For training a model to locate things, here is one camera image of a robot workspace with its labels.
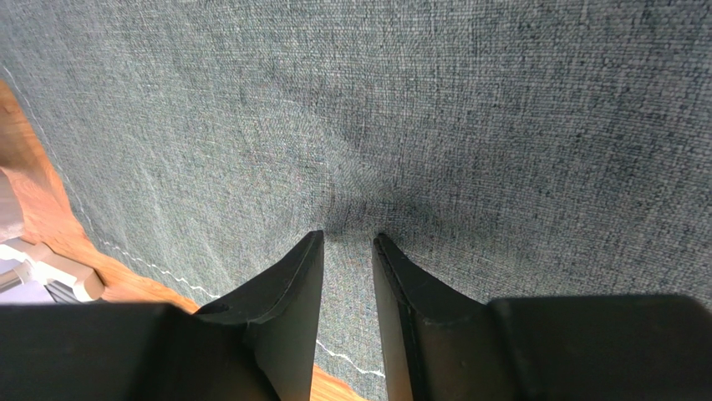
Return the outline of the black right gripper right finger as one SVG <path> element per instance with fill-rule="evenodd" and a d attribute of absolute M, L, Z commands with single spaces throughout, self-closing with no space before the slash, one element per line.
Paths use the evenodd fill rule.
<path fill-rule="evenodd" d="M 500 298 L 415 265 L 386 235 L 372 264 L 391 400 L 708 400 L 711 314 L 677 295 Z"/>

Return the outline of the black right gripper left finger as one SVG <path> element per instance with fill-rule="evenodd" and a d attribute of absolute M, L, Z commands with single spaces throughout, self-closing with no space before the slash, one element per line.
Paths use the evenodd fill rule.
<path fill-rule="evenodd" d="M 194 313 L 158 302 L 1 309 L 4 400 L 307 400 L 324 234 Z"/>

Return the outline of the grey cloth napkin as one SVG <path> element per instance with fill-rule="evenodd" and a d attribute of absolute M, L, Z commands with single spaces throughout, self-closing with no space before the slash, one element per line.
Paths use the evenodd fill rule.
<path fill-rule="evenodd" d="M 379 233 L 479 302 L 711 303 L 708 1 L 4 1 L 1 77 L 93 244 L 198 304 L 323 231 L 365 398 Z"/>

